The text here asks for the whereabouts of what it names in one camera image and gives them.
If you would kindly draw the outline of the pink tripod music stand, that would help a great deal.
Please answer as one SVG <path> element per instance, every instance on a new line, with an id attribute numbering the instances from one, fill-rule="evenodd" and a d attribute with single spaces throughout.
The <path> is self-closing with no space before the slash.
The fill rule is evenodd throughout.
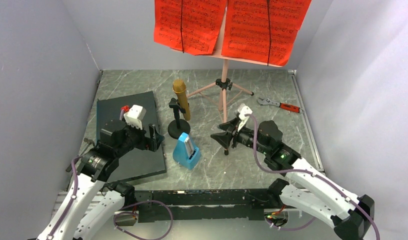
<path id="1" fill-rule="evenodd" d="M 227 17 L 227 8 L 224 10 L 224 15 L 221 23 L 221 27 L 219 30 L 219 34 L 217 36 L 217 41 L 215 43 L 215 47 L 213 49 L 212 54 L 205 54 L 205 55 L 197 55 L 197 57 L 211 57 L 215 59 L 222 59 L 223 60 L 223 65 L 222 65 L 222 73 L 221 73 L 221 83 L 222 85 L 225 84 L 225 82 L 228 79 L 228 69 L 229 69 L 229 63 L 230 61 L 236 61 L 236 62 L 243 62 L 243 63 L 248 63 L 248 64 L 255 64 L 255 65 L 264 65 L 263 62 L 260 61 L 255 61 L 255 60 L 249 60 L 249 59 L 244 59 L 244 58 L 236 58 L 236 57 L 228 57 L 222 55 L 222 46 L 223 46 L 223 40 L 224 40 L 224 32 L 225 32 L 225 26 L 226 26 L 226 17 Z M 239 86 L 236 83 L 233 83 L 232 81 L 229 82 L 229 86 L 232 86 L 234 88 L 239 89 L 239 93 L 235 95 L 231 100 L 228 101 L 228 91 L 230 90 L 229 87 L 227 86 L 226 88 L 223 88 L 222 86 L 219 86 L 216 84 L 216 82 L 210 83 L 209 85 L 206 85 L 202 88 L 199 88 L 198 90 L 195 90 L 193 92 L 190 92 L 187 94 L 188 98 L 191 98 L 194 95 L 201 95 L 202 97 L 208 99 L 211 103 L 213 103 L 218 110 L 218 113 L 220 115 L 220 118 L 222 119 L 222 122 L 225 123 L 227 122 L 227 117 L 228 117 L 228 105 L 233 103 L 233 101 L 241 94 L 241 93 L 246 93 L 250 96 L 254 95 L 254 92 Z M 213 101 L 210 97 L 204 94 L 204 91 L 212 88 L 212 87 L 219 87 L 219 100 L 218 102 Z"/>

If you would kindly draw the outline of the gold microphone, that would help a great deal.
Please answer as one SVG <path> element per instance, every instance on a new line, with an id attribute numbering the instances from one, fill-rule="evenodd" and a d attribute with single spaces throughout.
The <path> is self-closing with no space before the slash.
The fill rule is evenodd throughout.
<path id="1" fill-rule="evenodd" d="M 172 84 L 173 92 L 176 94 L 179 105 L 182 109 L 185 109 L 185 113 L 183 113 L 183 117 L 186 121 L 191 120 L 191 113 L 190 107 L 188 103 L 188 98 L 186 94 L 186 84 L 180 78 L 175 79 Z"/>

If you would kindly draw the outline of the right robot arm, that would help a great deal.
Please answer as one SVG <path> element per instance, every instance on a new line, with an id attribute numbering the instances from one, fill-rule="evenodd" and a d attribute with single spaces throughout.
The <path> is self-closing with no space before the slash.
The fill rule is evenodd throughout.
<path id="1" fill-rule="evenodd" d="M 210 137 L 225 149 L 237 144 L 251 148 L 261 170 L 283 176 L 267 189 L 272 207 L 286 205 L 306 212 L 330 226 L 342 240 L 362 240 L 370 228 L 380 239 L 374 221 L 375 202 L 370 196 L 358 196 L 320 173 L 283 143 L 283 133 L 273 120 L 255 123 L 253 129 L 240 127 L 241 122 L 236 117 L 222 123 L 221 132 Z"/>

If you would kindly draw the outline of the blue metronome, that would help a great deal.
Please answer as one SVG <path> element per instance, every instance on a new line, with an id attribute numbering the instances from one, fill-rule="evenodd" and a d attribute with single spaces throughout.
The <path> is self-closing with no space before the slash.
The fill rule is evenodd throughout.
<path id="1" fill-rule="evenodd" d="M 183 132 L 177 140 L 172 157 L 175 162 L 192 170 L 199 162 L 202 154 L 191 137 Z"/>

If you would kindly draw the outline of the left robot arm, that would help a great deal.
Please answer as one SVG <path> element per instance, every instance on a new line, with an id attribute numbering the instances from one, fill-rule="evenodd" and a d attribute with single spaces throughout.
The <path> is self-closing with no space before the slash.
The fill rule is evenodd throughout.
<path id="1" fill-rule="evenodd" d="M 90 240 L 104 223 L 119 210 L 129 210 L 136 203 L 135 188 L 116 183 L 91 211 L 87 211 L 97 193 L 105 186 L 119 159 L 133 149 L 156 152 L 164 140 L 155 125 L 146 131 L 111 120 L 100 131 L 95 147 L 71 162 L 73 183 L 54 217 L 38 235 L 39 240 Z"/>

